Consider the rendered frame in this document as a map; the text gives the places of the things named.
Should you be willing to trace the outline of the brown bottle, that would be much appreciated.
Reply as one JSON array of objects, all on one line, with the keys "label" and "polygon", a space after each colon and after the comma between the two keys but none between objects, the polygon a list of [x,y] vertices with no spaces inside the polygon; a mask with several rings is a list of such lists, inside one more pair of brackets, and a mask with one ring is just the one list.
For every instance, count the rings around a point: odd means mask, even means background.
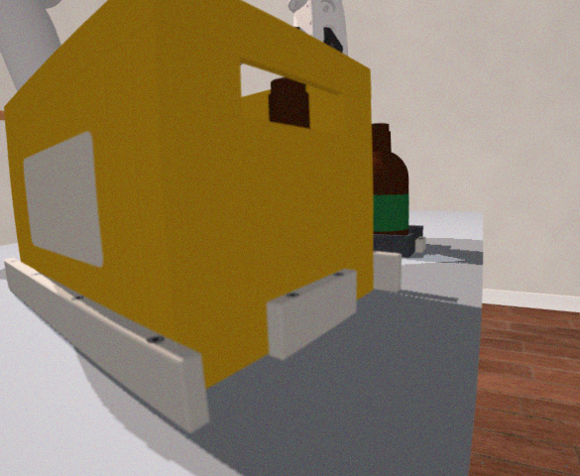
[{"label": "brown bottle", "polygon": [[310,128],[309,94],[306,85],[281,77],[271,81],[269,121]]},{"label": "brown bottle", "polygon": [[374,234],[408,235],[408,170],[391,148],[388,123],[372,124]]}]

